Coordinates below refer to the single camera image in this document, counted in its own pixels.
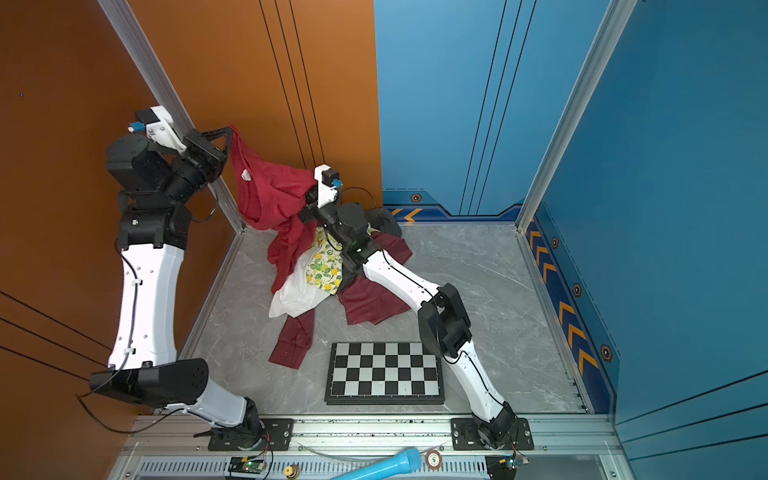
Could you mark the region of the red shirt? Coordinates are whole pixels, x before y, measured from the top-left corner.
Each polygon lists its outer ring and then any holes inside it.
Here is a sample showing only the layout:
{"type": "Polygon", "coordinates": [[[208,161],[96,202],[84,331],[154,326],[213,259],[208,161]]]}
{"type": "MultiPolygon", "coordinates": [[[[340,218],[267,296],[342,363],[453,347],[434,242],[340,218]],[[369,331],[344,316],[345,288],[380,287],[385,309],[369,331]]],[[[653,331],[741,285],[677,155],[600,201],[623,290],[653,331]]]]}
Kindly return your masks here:
{"type": "Polygon", "coordinates": [[[316,185],[312,172],[264,160],[238,131],[232,134],[229,155],[237,182],[237,208],[255,230],[272,230],[275,238],[267,249],[267,260],[276,268],[273,293],[294,272],[299,257],[311,246],[316,222],[299,218],[306,194],[316,185]]]}

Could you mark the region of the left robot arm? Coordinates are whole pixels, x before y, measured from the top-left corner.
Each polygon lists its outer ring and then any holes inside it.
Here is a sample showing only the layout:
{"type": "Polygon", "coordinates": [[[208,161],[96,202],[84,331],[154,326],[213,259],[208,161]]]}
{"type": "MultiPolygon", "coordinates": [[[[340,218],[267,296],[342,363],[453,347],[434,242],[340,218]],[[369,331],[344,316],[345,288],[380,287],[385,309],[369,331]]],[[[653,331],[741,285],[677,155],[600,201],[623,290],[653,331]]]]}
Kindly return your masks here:
{"type": "Polygon", "coordinates": [[[193,222],[186,204],[220,177],[232,137],[229,127],[192,129],[172,148],[148,132],[131,133],[108,147],[107,171],[122,187],[115,248],[123,294],[113,351],[88,392],[195,416],[209,423],[211,443],[250,450],[266,440],[254,401],[212,380],[205,360],[179,359],[173,327],[193,222]]]}

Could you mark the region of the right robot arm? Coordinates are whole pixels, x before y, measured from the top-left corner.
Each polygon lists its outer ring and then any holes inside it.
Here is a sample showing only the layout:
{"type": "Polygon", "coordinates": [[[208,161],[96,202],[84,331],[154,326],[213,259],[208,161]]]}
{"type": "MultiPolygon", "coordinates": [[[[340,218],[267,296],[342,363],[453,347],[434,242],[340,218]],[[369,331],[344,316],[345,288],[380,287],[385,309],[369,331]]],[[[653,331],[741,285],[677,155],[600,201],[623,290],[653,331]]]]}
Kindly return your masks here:
{"type": "Polygon", "coordinates": [[[423,279],[396,261],[368,233],[362,207],[339,205],[338,196],[336,187],[310,188],[300,219],[322,225],[344,269],[384,287],[417,313],[420,340],[459,380],[481,443],[491,449],[514,445],[520,420],[482,366],[458,290],[423,279]]]}

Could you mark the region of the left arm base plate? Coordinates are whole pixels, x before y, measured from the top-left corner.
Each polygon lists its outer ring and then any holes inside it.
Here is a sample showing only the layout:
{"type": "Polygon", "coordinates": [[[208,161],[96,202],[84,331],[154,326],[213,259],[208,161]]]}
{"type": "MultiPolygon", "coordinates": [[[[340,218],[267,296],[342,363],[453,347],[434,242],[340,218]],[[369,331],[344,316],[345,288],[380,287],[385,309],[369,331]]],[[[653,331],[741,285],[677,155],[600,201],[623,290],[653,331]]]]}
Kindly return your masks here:
{"type": "Polygon", "coordinates": [[[275,452],[288,451],[295,421],[292,418],[261,419],[258,434],[235,433],[233,429],[213,429],[207,449],[209,451],[275,452]]]}

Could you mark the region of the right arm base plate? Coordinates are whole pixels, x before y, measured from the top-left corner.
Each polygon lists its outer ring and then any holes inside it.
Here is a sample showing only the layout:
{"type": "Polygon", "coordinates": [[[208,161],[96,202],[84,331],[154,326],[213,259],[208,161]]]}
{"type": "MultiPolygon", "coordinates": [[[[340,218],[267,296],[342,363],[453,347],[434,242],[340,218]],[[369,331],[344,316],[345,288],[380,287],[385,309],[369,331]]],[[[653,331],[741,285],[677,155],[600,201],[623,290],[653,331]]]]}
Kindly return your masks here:
{"type": "Polygon", "coordinates": [[[474,418],[452,418],[450,427],[452,445],[456,451],[535,449],[533,434],[525,418],[513,418],[500,430],[474,418]]]}

